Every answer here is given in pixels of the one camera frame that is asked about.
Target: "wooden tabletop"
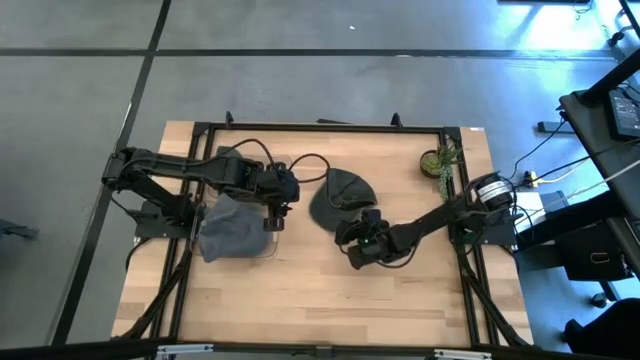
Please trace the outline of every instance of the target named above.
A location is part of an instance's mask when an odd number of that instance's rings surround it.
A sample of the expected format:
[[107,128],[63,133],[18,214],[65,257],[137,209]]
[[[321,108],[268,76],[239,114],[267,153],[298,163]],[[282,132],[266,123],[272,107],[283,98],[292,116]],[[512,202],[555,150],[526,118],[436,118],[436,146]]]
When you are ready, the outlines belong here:
[[[160,152],[186,156],[193,122],[170,121]],[[469,177],[492,171],[486,136],[462,128]],[[264,142],[275,157],[295,159],[315,152],[332,167],[358,174],[374,189],[378,208],[391,224],[410,222],[442,204],[435,180],[420,174],[420,155],[438,145],[435,135],[219,130],[215,147],[246,138]],[[253,144],[243,155],[262,155]],[[324,164],[305,159],[298,179],[322,174]],[[459,178],[455,174],[457,190]],[[157,179],[171,191],[180,182]],[[456,256],[446,229],[425,237],[413,261],[401,269],[369,265],[354,270],[333,234],[309,216],[309,201],[322,182],[301,184],[300,201],[278,233],[273,256],[218,259],[194,255],[179,338],[190,341],[312,343],[386,346],[469,346]],[[128,330],[158,290],[167,239],[154,239],[132,257],[113,334]],[[502,249],[484,246],[491,295],[518,333],[531,341],[515,263]],[[482,307],[476,314],[487,342]],[[168,333],[173,295],[161,334]]]

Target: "small potted plant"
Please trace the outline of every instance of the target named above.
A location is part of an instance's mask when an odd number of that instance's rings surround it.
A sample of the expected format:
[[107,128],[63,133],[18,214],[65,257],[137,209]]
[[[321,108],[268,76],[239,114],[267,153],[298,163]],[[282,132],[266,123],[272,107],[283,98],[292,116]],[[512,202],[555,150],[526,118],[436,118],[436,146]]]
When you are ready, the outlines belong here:
[[437,150],[429,150],[420,157],[420,171],[430,179],[440,179],[440,197],[442,200],[449,198],[447,194],[447,181],[453,177],[451,165],[456,161],[462,149],[451,146],[439,146]]

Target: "wooden table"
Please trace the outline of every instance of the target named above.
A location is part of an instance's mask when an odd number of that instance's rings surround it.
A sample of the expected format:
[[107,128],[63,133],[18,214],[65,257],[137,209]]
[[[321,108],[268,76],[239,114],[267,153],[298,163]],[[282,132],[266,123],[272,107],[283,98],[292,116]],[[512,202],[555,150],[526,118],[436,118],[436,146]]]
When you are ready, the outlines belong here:
[[[193,122],[168,122],[159,151],[186,156],[192,128]],[[491,172],[483,129],[461,131],[469,178]],[[295,159],[316,152],[332,167],[360,175],[375,190],[378,207],[391,224],[412,221],[442,204],[437,181],[426,179],[418,169],[420,154],[437,147],[435,135],[219,130],[214,153],[218,145],[246,138],[260,139],[275,157]],[[254,144],[239,150],[261,155]],[[317,159],[305,159],[294,172],[306,179],[320,175],[324,166]],[[179,190],[177,180],[157,181]],[[294,210],[278,234],[273,257],[206,264],[194,255],[179,339],[469,346],[459,270],[447,230],[424,238],[413,261],[402,269],[370,265],[354,270],[333,243],[333,234],[309,217],[309,201],[321,185],[301,185],[300,201],[291,205]],[[153,239],[131,259],[114,335],[128,330],[156,295],[167,244],[167,239]],[[531,341],[513,259],[498,247],[483,250],[493,300],[518,333]],[[475,301],[481,339],[487,342],[482,307]],[[161,335],[168,333],[172,309],[173,297],[167,301]]]

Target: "plant pot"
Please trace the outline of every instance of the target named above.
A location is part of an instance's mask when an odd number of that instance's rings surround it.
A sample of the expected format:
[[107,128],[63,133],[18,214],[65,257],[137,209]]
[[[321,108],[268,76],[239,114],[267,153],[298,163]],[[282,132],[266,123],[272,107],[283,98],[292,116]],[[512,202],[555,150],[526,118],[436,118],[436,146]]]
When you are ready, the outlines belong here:
[[429,155],[429,154],[435,154],[435,153],[436,153],[435,150],[429,150],[429,151],[425,152],[424,154],[422,154],[422,156],[420,156],[420,163],[419,163],[420,172],[422,172],[422,175],[428,177],[429,179],[440,179],[440,173],[432,174],[432,173],[428,172],[427,170],[423,169],[422,168],[422,159],[425,156]]

